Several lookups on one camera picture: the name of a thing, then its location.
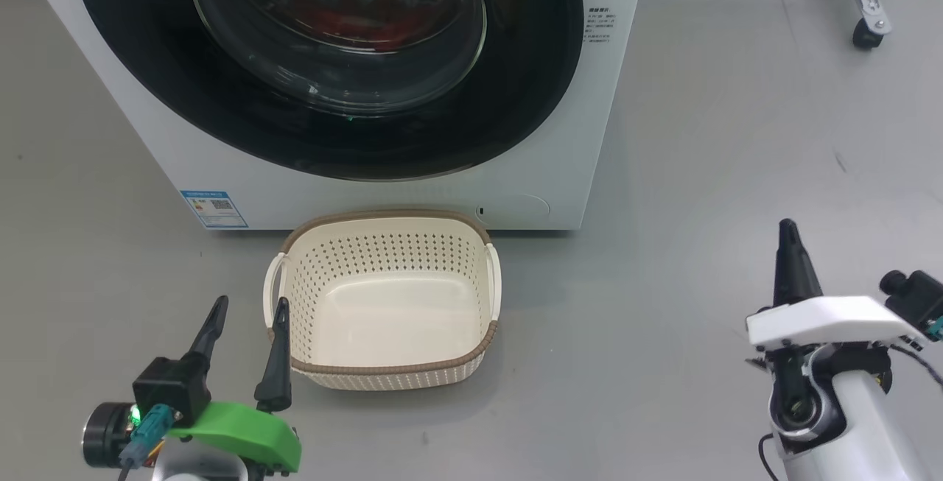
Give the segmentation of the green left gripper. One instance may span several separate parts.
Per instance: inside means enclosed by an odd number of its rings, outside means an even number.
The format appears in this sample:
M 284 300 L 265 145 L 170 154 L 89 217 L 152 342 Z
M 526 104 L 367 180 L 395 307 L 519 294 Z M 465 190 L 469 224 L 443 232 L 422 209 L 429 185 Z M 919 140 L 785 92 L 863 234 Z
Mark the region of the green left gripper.
M 216 299 L 189 353 L 212 357 L 225 329 L 228 305 L 226 295 Z M 168 438 L 191 438 L 262 465 L 267 471 L 296 474 L 302 461 L 302 444 L 283 418 L 271 414 L 292 406 L 289 308 L 289 300 L 280 298 L 274 310 L 270 353 L 255 389 L 256 409 L 233 401 L 210 401 L 192 426 L 173 427 Z

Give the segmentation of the blue energy label sticker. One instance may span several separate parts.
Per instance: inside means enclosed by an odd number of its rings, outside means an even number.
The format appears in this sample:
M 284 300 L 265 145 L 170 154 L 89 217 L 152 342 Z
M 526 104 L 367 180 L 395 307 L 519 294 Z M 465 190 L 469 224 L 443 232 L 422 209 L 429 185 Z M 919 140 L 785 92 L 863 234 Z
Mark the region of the blue energy label sticker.
M 181 190 L 183 199 L 203 227 L 215 230 L 249 229 L 231 197 L 222 190 Z

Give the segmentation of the printed warning text sticker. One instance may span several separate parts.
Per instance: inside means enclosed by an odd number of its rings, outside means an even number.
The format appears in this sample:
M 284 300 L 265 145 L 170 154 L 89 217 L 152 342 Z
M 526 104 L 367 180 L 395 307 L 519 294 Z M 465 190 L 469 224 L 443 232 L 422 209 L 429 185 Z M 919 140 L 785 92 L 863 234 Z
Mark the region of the printed warning text sticker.
M 608 7 L 590 7 L 585 15 L 583 43 L 605 44 L 611 41 L 617 28 L 617 14 Z

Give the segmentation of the red and white garment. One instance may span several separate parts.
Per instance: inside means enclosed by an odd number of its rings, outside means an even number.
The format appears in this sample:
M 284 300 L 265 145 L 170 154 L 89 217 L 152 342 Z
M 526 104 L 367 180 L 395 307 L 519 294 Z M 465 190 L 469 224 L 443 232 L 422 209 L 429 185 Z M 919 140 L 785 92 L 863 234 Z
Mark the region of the red and white garment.
M 392 52 L 434 38 L 457 18 L 444 1 L 292 0 L 287 15 L 311 38 L 375 52 Z

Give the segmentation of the cream perforated laundry basket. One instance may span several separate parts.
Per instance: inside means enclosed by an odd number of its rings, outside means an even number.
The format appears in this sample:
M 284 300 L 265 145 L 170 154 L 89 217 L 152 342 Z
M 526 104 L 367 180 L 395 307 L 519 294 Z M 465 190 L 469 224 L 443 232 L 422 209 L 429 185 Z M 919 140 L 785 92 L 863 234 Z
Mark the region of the cream perforated laundry basket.
M 417 390 L 479 368 L 502 305 L 480 222 L 452 211 L 334 214 L 304 223 L 270 261 L 264 323 L 290 311 L 292 369 L 334 390 Z

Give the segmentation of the round washer filter cover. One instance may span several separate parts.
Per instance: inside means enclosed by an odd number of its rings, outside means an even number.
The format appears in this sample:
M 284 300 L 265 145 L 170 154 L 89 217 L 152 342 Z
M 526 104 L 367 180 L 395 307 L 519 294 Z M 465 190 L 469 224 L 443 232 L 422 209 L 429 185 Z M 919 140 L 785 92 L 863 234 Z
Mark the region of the round washer filter cover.
M 484 199 L 474 215 L 491 230 L 521 231 L 542 229 L 550 220 L 551 209 L 543 199 L 529 194 L 502 194 Z

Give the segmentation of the white front-load washing machine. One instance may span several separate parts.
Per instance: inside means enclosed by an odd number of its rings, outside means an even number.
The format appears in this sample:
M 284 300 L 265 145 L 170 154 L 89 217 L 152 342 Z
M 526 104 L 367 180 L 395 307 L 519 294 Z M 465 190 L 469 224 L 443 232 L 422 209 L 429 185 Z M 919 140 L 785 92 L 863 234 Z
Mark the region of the white front-load washing machine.
M 484 199 L 529 194 L 551 209 L 549 222 L 533 231 L 562 231 L 581 226 L 639 0 L 583 0 L 575 76 L 531 136 L 464 171 L 391 182 L 309 175 L 213 138 L 159 101 L 122 65 L 83 0 L 47 1 L 172 185 L 179 193 L 227 192 L 249 225 L 239 230 L 292 230 L 324 215 L 392 208 L 456 211 L 478 221 L 474 212 Z M 609 43 L 583 43 L 590 7 L 617 14 Z

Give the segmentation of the black caster wheel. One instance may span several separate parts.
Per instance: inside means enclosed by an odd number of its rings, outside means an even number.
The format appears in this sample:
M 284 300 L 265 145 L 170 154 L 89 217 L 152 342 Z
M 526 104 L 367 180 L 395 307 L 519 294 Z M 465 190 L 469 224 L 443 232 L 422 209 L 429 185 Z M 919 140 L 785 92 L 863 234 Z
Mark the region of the black caster wheel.
M 877 34 L 868 28 L 868 21 L 865 18 L 859 20 L 852 32 L 852 44 L 861 51 L 871 51 L 881 45 L 883 35 Z

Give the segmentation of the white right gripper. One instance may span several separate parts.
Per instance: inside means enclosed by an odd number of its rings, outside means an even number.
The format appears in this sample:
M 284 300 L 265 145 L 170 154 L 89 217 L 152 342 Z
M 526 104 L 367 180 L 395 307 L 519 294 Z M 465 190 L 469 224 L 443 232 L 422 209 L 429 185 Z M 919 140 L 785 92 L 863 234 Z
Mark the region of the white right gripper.
M 930 339 L 869 296 L 823 296 L 797 223 L 779 222 L 774 307 L 746 317 L 750 344 L 767 351 L 790 345 L 895 343 L 906 337 L 919 349 Z

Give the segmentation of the round black glass washer door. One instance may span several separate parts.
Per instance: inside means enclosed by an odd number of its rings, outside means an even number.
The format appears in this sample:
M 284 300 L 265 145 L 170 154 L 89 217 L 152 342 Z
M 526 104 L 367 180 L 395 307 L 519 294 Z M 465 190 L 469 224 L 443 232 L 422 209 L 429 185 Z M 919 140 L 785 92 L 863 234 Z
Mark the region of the round black glass washer door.
M 292 0 L 82 1 L 122 65 L 183 119 L 256 158 L 347 181 L 497 158 L 549 118 L 581 53 L 583 0 L 427 0 L 457 18 L 392 52 L 311 38 L 287 15 Z

